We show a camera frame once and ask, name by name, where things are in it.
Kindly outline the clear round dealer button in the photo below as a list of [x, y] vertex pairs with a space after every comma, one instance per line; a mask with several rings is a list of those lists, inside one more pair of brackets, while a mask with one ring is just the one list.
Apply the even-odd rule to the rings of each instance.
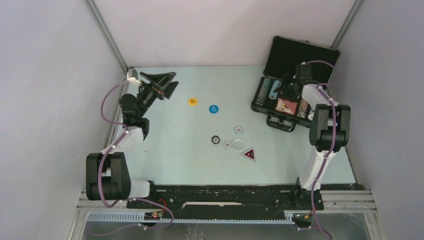
[[245, 143], [242, 139], [236, 138], [231, 142], [232, 148], [235, 150], [242, 150], [245, 146]]

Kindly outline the red black triangle marker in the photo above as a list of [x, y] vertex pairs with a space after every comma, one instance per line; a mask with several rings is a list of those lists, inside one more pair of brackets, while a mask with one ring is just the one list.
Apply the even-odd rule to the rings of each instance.
[[256, 162], [256, 154], [255, 154], [255, 148], [252, 147], [241, 154], [242, 157], [249, 159], [252, 162]]

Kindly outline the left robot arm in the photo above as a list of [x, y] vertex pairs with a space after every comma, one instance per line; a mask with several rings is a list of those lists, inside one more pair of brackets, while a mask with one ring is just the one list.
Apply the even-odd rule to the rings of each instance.
[[108, 201], [137, 199], [145, 208], [153, 208], [158, 194], [151, 190], [148, 180], [131, 176], [127, 157], [141, 144], [150, 130], [150, 121], [144, 117], [155, 100], [169, 99], [178, 82], [176, 72], [149, 74], [131, 68], [125, 83], [138, 85], [138, 93], [126, 93], [119, 98], [122, 121], [110, 120], [113, 125], [122, 126], [121, 135], [100, 152], [86, 157], [86, 196], [90, 201], [102, 201], [108, 208]]

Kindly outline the blue round button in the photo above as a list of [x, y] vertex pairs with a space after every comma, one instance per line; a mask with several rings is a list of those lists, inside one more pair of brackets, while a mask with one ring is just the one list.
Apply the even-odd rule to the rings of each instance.
[[209, 106], [208, 110], [211, 114], [216, 114], [216, 113], [219, 112], [219, 106], [212, 104], [212, 105]]

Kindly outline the red playing card deck box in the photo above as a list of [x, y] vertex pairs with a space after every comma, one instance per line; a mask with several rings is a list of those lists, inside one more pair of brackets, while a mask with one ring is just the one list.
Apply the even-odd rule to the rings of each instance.
[[296, 114], [297, 107], [298, 107], [297, 102], [292, 102], [287, 99], [278, 98], [275, 110], [281, 113], [294, 116]]

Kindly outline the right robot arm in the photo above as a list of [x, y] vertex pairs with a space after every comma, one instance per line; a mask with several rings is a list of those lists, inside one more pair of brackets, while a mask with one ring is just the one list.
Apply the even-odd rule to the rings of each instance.
[[332, 158], [349, 141], [351, 108], [334, 100], [324, 89], [326, 83], [313, 79], [312, 62], [296, 66], [292, 93], [300, 94], [313, 110], [309, 128], [311, 152], [305, 170], [292, 188], [291, 204], [304, 209], [321, 188], [321, 181]]

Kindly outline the yellow round button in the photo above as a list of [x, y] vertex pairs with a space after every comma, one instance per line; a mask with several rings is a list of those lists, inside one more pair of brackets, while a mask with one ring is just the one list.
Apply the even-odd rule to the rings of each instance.
[[189, 106], [196, 106], [198, 104], [198, 99], [196, 97], [190, 97], [187, 103]]

